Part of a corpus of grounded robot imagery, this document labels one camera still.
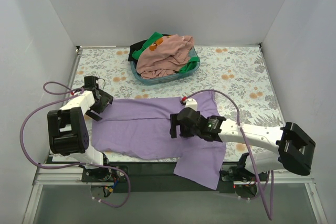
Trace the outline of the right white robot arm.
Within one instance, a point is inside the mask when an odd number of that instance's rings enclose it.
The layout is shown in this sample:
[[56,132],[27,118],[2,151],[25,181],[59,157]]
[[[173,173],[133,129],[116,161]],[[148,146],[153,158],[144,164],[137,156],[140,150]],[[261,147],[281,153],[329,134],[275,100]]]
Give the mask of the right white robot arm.
[[[188,138],[186,146],[196,141],[196,147],[177,163],[175,174],[211,189],[217,187],[220,176],[228,180],[251,180],[271,170],[285,169],[308,176],[316,144],[297,124],[287,122],[282,127],[238,124],[219,115],[204,117],[192,108],[183,108],[170,115],[172,138]],[[259,147],[263,152],[245,153],[238,162],[222,169],[226,143],[242,143]]]

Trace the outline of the purple t shirt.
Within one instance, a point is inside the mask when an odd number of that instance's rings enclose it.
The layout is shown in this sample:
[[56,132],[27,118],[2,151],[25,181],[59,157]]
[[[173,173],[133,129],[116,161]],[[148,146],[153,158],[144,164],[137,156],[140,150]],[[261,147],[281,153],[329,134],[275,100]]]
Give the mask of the purple t shirt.
[[92,145],[147,160],[178,158],[174,174],[216,190],[226,144],[198,136],[170,135],[170,115],[184,107],[179,97],[116,99],[92,123]]

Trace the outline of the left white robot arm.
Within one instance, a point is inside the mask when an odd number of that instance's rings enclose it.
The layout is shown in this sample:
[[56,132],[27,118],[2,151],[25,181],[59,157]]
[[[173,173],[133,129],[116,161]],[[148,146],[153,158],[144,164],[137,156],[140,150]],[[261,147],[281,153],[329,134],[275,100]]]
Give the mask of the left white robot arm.
[[108,158],[90,143],[85,123],[87,115],[94,121],[113,102],[113,96],[99,88],[98,77],[84,77],[84,85],[76,98],[47,114],[49,146],[53,154],[70,156],[80,162],[85,174],[100,182],[109,181],[113,171]]

